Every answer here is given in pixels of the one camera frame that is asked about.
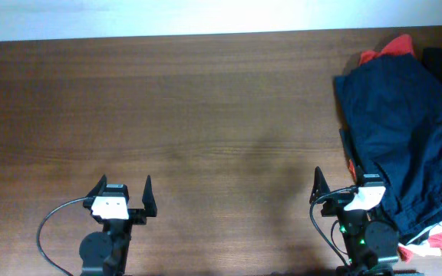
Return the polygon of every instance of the white wall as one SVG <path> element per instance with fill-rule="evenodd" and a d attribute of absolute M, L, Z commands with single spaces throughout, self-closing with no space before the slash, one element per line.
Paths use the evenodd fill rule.
<path fill-rule="evenodd" d="M 0 0 L 0 41 L 442 25 L 442 0 Z"/>

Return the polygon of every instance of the navy fabric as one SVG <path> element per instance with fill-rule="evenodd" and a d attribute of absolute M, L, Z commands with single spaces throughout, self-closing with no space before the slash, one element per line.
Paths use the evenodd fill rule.
<path fill-rule="evenodd" d="M 442 221 L 442 83 L 407 54 L 335 84 L 360 165 L 384 179 L 381 207 L 401 235 Z"/>

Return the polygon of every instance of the wood grain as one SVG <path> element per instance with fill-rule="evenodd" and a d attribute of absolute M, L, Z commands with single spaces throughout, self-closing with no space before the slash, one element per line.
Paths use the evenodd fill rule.
<path fill-rule="evenodd" d="M 351 184 L 332 78 L 405 32 L 418 54 L 442 47 L 442 27 L 0 43 L 0 274 L 58 275 L 38 223 L 103 173 L 137 208 L 153 180 L 158 217 L 133 229 L 128 274 L 335 268 L 308 219 L 315 166 Z M 71 206 L 43 246 L 79 274 L 100 229 Z M 397 267 L 442 275 L 442 258 Z"/>

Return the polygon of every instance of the blue garment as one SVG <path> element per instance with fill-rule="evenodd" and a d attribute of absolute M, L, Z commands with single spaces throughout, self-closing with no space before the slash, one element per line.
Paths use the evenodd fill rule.
<path fill-rule="evenodd" d="M 358 165 L 385 181 L 381 207 L 400 234 L 442 221 L 442 83 L 407 54 L 335 84 Z"/>

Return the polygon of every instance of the pile of clothes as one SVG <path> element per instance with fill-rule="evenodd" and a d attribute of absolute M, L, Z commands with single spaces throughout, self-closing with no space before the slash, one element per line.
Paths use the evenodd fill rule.
<path fill-rule="evenodd" d="M 335 84 L 350 169 L 384 180 L 378 208 L 398 228 L 402 259 L 440 255 L 442 49 L 424 49 L 419 61 L 404 34 L 381 52 L 362 53 L 359 67 Z"/>

